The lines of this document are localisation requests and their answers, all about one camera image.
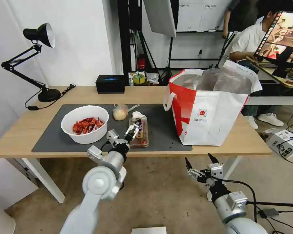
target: table leg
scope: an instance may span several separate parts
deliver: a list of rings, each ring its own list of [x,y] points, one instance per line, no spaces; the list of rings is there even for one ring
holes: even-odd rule
[[[238,165],[239,161],[242,159],[243,156],[232,156],[230,157],[226,163],[223,166],[223,173],[224,173],[224,177],[223,179],[228,179],[229,176],[231,175],[231,173],[233,172],[233,170],[235,169],[235,167]],[[212,194],[209,191],[207,194],[207,199],[209,201],[212,200]]]
[[[55,197],[59,203],[64,202],[64,194],[54,183],[45,169],[41,166],[39,161],[36,158],[22,158],[24,163],[28,166],[29,169],[37,176],[37,178],[43,183],[43,185],[49,190],[49,192]]]

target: lamp base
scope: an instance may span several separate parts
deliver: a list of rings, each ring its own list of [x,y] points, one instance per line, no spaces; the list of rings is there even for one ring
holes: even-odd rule
[[[59,99],[61,96],[60,91],[57,89],[43,89],[40,94],[38,94],[38,100],[41,102],[52,102]]]

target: black lamp shade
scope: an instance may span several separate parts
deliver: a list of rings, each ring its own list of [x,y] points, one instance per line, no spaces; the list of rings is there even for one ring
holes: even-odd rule
[[[46,46],[55,47],[53,30],[49,23],[44,23],[38,29],[24,29],[24,36],[31,41],[41,41]]]

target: white sneaker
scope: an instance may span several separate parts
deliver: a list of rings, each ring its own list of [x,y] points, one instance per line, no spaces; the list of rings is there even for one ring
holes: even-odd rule
[[[269,113],[269,114],[261,114],[257,117],[260,121],[269,123],[273,126],[282,127],[284,123],[277,119],[277,116],[275,113]]]
[[[246,120],[252,126],[253,129],[258,129],[258,125],[256,124],[253,116],[244,116],[244,118],[246,118]]]

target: jeans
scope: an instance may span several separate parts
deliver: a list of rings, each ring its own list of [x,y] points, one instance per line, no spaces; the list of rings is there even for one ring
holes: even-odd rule
[[[252,63],[248,60],[242,60],[238,62],[238,64],[247,67],[248,69],[258,73],[259,70],[252,65]],[[261,96],[261,91],[254,92],[250,96]],[[241,113],[243,116],[257,116],[260,114],[269,114],[274,113],[276,106],[244,106]]]

